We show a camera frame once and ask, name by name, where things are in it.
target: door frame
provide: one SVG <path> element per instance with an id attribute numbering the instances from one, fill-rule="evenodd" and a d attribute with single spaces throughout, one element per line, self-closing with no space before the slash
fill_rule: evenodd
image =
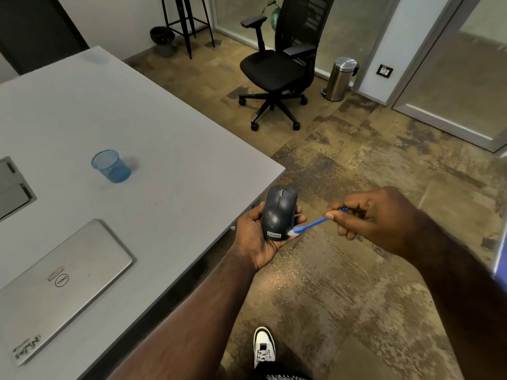
<path id="1" fill-rule="evenodd" d="M 421 46 L 414 61 L 407 68 L 406 73 L 396 86 L 387 103 L 388 106 L 398 112 L 488 151 L 496 152 L 507 144 L 507 128 L 496 136 L 489 137 L 404 101 L 404 98 L 407 97 L 407 95 L 404 96 L 404 93 L 409 88 L 414 90 L 421 85 L 425 79 L 425 75 L 430 74 L 434 63 L 440 58 L 447 44 L 463 26 L 479 2 L 480 0 L 449 0 L 448 6 L 442 12 L 432 31 L 428 34 L 425 43 Z"/>

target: person's left hand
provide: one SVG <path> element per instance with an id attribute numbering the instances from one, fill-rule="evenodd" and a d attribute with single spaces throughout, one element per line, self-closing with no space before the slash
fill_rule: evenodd
<path id="1" fill-rule="evenodd" d="M 276 252 L 282 248 L 289 241 L 294 240 L 297 236 L 290 237 L 284 241 L 268 240 L 264 237 L 264 232 L 261 226 L 261 217 L 264 210 L 264 202 L 257 207 L 246 212 L 238 219 L 236 229 L 236 240 L 234 240 L 233 248 L 248 253 L 256 269 L 259 270 L 265 267 L 275 257 Z M 306 221 L 305 215 L 300 215 L 302 209 L 298 205 L 295 210 L 296 225 Z"/>

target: pants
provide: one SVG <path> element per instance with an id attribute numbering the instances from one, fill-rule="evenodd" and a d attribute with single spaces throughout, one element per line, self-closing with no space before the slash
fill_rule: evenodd
<path id="1" fill-rule="evenodd" d="M 262 361 L 252 371 L 252 380 L 312 380 L 305 374 L 293 371 L 276 361 Z"/>

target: chair armrest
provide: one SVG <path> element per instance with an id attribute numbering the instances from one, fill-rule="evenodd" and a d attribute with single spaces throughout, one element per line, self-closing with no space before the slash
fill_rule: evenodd
<path id="1" fill-rule="evenodd" d="M 291 59 L 303 58 L 317 53 L 317 47 L 314 44 L 304 42 L 302 44 L 290 46 L 283 50 L 283 52 Z"/>
<path id="2" fill-rule="evenodd" d="M 256 28 L 257 29 L 267 19 L 268 18 L 266 16 L 256 16 L 256 17 L 245 18 L 243 21 L 241 21 L 241 26 L 244 28 Z"/>

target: chair base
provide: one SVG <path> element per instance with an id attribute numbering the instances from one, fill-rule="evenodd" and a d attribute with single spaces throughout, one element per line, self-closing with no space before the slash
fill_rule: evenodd
<path id="1" fill-rule="evenodd" d="M 271 93 L 254 93 L 251 95 L 239 95 L 239 105 L 245 106 L 246 105 L 246 99 L 254 99 L 254 100 L 265 100 L 262 104 L 261 108 L 257 111 L 257 114 L 252 119 L 250 123 L 250 128 L 253 131 L 256 131 L 259 129 L 259 124 L 257 124 L 257 120 L 259 117 L 261 117 L 261 114 L 264 113 L 266 109 L 274 110 L 275 105 L 280 108 L 280 110 L 292 121 L 292 129 L 295 131 L 298 131 L 301 127 L 299 122 L 296 120 L 294 115 L 288 110 L 288 108 L 285 106 L 285 104 L 282 102 L 282 100 L 288 100 L 288 99 L 301 99 L 301 104 L 306 105 L 308 103 L 308 99 L 305 97 L 305 95 L 293 95 L 291 93 L 287 94 L 271 94 Z"/>

